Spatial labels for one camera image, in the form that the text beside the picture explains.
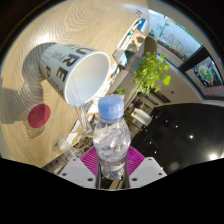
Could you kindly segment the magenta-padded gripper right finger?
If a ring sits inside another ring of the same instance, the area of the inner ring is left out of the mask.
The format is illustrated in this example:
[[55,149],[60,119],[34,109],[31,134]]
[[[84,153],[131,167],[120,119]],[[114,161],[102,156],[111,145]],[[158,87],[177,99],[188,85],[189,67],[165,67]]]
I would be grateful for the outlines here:
[[153,157],[144,157],[138,150],[129,147],[126,157],[125,187],[140,188],[166,176]]

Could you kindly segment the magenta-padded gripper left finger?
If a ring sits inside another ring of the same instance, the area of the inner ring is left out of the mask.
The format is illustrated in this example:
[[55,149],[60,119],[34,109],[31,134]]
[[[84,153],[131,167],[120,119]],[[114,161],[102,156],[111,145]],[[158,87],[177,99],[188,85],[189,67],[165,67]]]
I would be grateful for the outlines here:
[[72,157],[59,176],[81,187],[95,189],[98,171],[98,158],[92,147],[79,158]]

